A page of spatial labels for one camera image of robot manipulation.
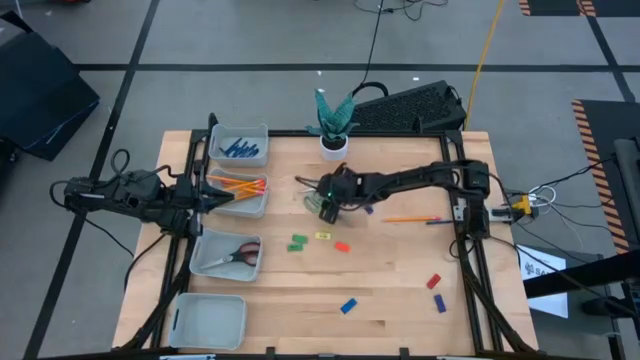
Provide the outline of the black metal beam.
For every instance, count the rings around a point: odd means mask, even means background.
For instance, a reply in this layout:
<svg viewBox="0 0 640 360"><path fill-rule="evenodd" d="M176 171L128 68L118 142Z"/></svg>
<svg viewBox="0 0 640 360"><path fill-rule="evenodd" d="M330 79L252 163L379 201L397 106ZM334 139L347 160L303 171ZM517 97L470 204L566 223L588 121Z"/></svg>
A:
<svg viewBox="0 0 640 360"><path fill-rule="evenodd" d="M640 250L564 270L552 270L525 280L524 287L528 298L537 298L630 279L640 279Z"/></svg>

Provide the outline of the green plant in white pot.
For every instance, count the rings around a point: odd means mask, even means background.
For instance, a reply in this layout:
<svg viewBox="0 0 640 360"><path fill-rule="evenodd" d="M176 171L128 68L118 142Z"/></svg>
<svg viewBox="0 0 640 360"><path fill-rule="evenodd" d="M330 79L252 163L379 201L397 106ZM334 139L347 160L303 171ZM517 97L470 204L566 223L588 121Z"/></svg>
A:
<svg viewBox="0 0 640 360"><path fill-rule="evenodd" d="M352 120L356 103L348 93L341 103L332 109L325 99L324 91L314 91L317 126L307 125L305 130L319 138L322 157L327 161L338 161L346 157L348 135L359 123Z"/></svg>

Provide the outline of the grey plastic bin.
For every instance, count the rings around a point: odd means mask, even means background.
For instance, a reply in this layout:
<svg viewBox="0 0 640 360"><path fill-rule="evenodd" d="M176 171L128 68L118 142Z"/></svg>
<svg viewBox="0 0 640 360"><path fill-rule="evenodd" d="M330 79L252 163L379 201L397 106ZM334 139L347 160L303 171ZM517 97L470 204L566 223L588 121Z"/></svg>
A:
<svg viewBox="0 0 640 360"><path fill-rule="evenodd" d="M269 136L266 124L259 124L255 127L228 127L216 124L212 127L212 142L209 145L209 157L221 167L227 168L261 168L268 162ZM252 158L227 157L220 147L226 148L229 143L233 143L237 138L242 137L240 145L246 144L251 147L256 145L259 153Z"/></svg>
<svg viewBox="0 0 640 360"><path fill-rule="evenodd" d="M227 203L223 206L220 206L214 209L215 213L224 214L229 216L239 216L246 218L261 218L266 211L266 204L269 195L268 190L268 177L265 174L241 174L241 173L233 173L225 171L221 168L214 168L210 171L208 175L217 175L241 180L257 180L263 179L266 184L266 192L263 196L245 199L241 201L232 200L232 202ZM223 190L223 186L219 181L216 180L208 180L209 184L212 187Z"/></svg>
<svg viewBox="0 0 640 360"><path fill-rule="evenodd" d="M238 295L183 293L169 332L173 348L236 350L243 342L247 304Z"/></svg>
<svg viewBox="0 0 640 360"><path fill-rule="evenodd" d="M208 269L202 266L235 252L242 244L259 242L261 245L257 265L250 267L244 263L229 263ZM205 229L197 239L190 260L190 271L194 275L240 282L257 280L263 255L261 238L258 235L243 235Z"/></svg>

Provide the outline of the black floor block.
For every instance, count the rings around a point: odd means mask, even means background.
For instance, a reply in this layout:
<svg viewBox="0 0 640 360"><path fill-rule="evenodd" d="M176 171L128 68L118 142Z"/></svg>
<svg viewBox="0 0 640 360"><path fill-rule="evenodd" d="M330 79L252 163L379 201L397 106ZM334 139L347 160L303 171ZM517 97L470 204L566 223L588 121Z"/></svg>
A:
<svg viewBox="0 0 640 360"><path fill-rule="evenodd" d="M79 69L14 11L22 32L0 45L0 139L52 161L100 102Z"/></svg>

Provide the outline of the black and red scissors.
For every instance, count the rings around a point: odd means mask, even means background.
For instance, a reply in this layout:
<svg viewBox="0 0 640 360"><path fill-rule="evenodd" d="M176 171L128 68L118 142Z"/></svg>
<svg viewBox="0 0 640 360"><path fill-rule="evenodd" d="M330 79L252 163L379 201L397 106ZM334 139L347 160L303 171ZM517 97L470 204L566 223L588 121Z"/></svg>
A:
<svg viewBox="0 0 640 360"><path fill-rule="evenodd" d="M248 242L242 244L235 252L228 254L218 260L203 265L203 269L221 266L229 263L244 263L250 267L255 267L258 261L258 255L261 245L259 242Z"/></svg>

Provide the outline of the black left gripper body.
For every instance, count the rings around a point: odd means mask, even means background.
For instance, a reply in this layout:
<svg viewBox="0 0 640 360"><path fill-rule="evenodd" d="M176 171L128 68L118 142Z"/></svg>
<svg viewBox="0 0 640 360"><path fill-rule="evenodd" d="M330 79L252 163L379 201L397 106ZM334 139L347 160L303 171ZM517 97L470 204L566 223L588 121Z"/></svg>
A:
<svg viewBox="0 0 640 360"><path fill-rule="evenodd" d="M194 168L176 178L174 205L177 210L175 232L180 236L200 236L203 231L201 213L203 212L202 183L206 166L202 160L194 162Z"/></svg>

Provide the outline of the dark grey post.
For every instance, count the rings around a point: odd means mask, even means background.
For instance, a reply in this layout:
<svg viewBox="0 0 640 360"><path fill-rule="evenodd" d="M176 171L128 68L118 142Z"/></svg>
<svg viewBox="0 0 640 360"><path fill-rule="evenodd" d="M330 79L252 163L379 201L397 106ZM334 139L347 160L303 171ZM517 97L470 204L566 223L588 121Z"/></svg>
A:
<svg viewBox="0 0 640 360"><path fill-rule="evenodd" d="M640 137L617 139L614 148L633 225L640 238Z"/></svg>

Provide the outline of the black hazard striped floor mat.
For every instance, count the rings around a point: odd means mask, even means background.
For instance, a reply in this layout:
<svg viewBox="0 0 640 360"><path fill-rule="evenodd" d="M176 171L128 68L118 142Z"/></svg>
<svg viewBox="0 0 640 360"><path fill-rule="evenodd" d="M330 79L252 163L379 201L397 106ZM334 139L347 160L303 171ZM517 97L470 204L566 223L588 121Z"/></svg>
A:
<svg viewBox="0 0 640 360"><path fill-rule="evenodd" d="M518 0L525 16L640 18L640 0Z"/></svg>
<svg viewBox="0 0 640 360"><path fill-rule="evenodd" d="M640 137L640 103L574 99L571 106L615 251L640 249L614 148L618 139Z"/></svg>

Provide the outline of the white paper sign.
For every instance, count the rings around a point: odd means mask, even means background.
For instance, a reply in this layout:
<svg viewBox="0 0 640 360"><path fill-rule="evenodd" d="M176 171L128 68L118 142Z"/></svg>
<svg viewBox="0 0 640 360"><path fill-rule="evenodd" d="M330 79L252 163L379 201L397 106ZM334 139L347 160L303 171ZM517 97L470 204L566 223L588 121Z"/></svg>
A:
<svg viewBox="0 0 640 360"><path fill-rule="evenodd" d="M564 270L566 260L533 248L517 245L519 266L522 280L530 280L555 270ZM566 293L547 295L528 300L531 309L541 311L556 317L567 319L568 296Z"/></svg>

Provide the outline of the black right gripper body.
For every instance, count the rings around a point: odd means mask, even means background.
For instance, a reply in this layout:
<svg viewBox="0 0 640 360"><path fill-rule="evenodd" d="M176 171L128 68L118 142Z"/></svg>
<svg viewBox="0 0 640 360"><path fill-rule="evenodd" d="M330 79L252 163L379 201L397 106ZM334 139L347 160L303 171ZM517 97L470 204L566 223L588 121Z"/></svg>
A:
<svg viewBox="0 0 640 360"><path fill-rule="evenodd" d="M357 199L357 179L350 170L325 174L319 181L319 195L323 198L319 217L335 223L340 211L355 211L362 207Z"/></svg>

